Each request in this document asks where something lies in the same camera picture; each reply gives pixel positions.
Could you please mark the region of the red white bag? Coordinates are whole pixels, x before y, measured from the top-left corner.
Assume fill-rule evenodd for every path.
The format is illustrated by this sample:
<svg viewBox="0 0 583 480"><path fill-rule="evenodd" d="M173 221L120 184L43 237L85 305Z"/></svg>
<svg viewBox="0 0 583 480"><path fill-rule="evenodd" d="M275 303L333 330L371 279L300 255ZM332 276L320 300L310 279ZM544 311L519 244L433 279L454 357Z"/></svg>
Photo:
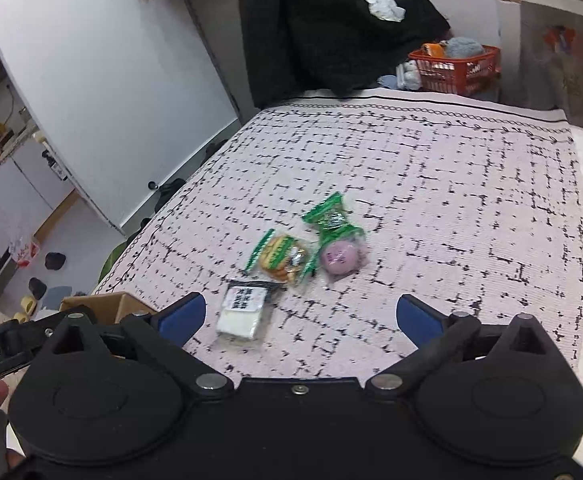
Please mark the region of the red white bag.
<svg viewBox="0 0 583 480"><path fill-rule="evenodd" d="M17 240L10 241L8 252L16 266L26 268L37 257L40 252L40 245L34 237L22 236Z"/></svg>

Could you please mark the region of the purple round pastry packet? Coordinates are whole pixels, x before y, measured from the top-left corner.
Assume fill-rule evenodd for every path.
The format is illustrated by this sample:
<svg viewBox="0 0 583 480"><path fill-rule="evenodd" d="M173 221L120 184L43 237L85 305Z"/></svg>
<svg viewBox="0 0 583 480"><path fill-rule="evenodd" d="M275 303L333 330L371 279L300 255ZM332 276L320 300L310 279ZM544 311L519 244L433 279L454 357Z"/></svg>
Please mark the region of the purple round pastry packet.
<svg viewBox="0 0 583 480"><path fill-rule="evenodd" d="M330 281L338 281L360 271L368 261L369 244L360 234L330 240L319 252L320 267Z"/></svg>

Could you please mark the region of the black clothes pile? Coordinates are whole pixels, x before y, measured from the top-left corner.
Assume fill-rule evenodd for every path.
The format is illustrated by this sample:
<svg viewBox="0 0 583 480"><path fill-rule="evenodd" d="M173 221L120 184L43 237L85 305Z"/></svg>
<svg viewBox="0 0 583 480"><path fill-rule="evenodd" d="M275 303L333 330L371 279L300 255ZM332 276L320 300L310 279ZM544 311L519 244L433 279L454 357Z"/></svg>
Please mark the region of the black clothes pile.
<svg viewBox="0 0 583 480"><path fill-rule="evenodd" d="M429 0L395 0L401 23L363 0L238 0L249 89L263 110L309 90L343 98L369 87L451 26Z"/></svg>

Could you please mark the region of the green candy wrapper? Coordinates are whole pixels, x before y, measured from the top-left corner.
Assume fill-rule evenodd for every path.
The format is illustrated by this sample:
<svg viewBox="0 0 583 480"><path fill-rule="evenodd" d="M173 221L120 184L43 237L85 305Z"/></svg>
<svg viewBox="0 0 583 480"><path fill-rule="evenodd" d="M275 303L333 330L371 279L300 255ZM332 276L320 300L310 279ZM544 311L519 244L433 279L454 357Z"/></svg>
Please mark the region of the green candy wrapper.
<svg viewBox="0 0 583 480"><path fill-rule="evenodd" d="M331 194L326 200L315 205L302 216L302 221L316 230L321 247L336 240L365 237L364 230L350 222L340 192Z"/></svg>

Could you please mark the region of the cardboard box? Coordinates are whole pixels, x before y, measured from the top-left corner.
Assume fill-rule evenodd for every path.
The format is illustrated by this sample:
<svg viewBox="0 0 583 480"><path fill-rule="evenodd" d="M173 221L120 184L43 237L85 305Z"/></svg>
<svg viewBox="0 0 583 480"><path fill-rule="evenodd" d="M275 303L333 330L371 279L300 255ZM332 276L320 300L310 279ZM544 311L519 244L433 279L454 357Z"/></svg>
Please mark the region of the cardboard box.
<svg viewBox="0 0 583 480"><path fill-rule="evenodd" d="M130 314L154 315L157 313L155 309L128 292L66 297L60 304L60 310L65 311L80 306L89 308L96 321L105 325L117 324Z"/></svg>

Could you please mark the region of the white nougat clear packet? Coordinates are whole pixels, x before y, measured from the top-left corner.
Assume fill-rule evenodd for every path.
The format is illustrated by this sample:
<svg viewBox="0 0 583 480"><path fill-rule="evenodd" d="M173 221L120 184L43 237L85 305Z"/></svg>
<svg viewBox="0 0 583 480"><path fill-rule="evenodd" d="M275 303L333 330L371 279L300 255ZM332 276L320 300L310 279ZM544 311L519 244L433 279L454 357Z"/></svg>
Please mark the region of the white nougat clear packet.
<svg viewBox="0 0 583 480"><path fill-rule="evenodd" d="M254 340L266 305L281 287L281 283L271 281L229 281L221 301L217 332Z"/></svg>

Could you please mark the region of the white crumpled cloth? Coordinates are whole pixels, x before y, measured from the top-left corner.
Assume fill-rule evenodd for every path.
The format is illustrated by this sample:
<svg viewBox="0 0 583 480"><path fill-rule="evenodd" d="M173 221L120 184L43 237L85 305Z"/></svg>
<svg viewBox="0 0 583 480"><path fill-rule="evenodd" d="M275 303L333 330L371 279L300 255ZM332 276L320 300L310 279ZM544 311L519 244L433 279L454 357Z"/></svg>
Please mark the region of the white crumpled cloth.
<svg viewBox="0 0 583 480"><path fill-rule="evenodd" d="M366 2L374 18L380 21L401 23L404 20L406 10L398 6L395 0L363 0Z"/></svg>

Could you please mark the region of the white kitchen cabinet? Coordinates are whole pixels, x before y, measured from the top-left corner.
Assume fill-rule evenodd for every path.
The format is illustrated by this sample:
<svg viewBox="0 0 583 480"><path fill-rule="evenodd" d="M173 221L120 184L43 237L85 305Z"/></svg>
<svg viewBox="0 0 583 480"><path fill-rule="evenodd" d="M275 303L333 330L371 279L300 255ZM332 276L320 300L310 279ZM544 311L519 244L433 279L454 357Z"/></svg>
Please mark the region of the white kitchen cabinet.
<svg viewBox="0 0 583 480"><path fill-rule="evenodd" d="M34 234L74 189L38 129L7 143L0 156L0 274L10 247Z"/></svg>

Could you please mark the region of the green peanut brittle packet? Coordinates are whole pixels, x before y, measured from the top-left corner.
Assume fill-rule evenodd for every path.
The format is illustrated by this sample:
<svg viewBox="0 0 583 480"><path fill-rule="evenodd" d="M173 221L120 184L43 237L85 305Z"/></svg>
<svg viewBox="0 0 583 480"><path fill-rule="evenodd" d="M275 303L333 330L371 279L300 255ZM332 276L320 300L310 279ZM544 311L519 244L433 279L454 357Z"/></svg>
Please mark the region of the green peanut brittle packet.
<svg viewBox="0 0 583 480"><path fill-rule="evenodd" d="M255 246L244 267L247 274L267 276L287 285L299 285L315 271L316 252L305 240L267 230Z"/></svg>

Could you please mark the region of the black slipper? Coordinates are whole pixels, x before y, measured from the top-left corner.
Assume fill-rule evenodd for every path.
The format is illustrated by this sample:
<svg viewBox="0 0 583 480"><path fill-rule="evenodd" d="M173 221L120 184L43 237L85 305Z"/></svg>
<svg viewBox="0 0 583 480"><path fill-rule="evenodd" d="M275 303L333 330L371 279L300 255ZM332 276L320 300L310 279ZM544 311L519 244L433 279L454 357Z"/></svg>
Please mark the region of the black slipper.
<svg viewBox="0 0 583 480"><path fill-rule="evenodd" d="M60 270L66 263L66 256L61 252L48 252L45 255L44 266L51 271Z"/></svg>

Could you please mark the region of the red plastic basket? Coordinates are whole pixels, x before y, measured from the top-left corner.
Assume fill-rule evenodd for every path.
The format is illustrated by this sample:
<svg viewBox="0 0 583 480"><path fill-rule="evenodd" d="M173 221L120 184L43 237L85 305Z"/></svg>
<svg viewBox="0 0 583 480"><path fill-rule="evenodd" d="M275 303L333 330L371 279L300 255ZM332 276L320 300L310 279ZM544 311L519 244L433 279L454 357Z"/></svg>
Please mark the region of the red plastic basket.
<svg viewBox="0 0 583 480"><path fill-rule="evenodd" d="M421 88L428 92L474 96L489 89L501 70L501 51L485 46L485 52L470 58L437 58L424 49L409 54L421 77Z"/></svg>

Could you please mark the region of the white door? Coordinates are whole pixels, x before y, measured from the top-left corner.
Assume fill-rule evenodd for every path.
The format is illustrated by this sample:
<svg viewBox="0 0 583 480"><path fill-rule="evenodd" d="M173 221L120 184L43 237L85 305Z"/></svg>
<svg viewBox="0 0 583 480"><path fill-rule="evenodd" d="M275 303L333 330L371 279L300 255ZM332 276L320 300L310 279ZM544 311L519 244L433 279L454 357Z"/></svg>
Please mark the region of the white door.
<svg viewBox="0 0 583 480"><path fill-rule="evenodd" d="M0 0L0 58L116 228L237 123L184 0Z"/></svg>

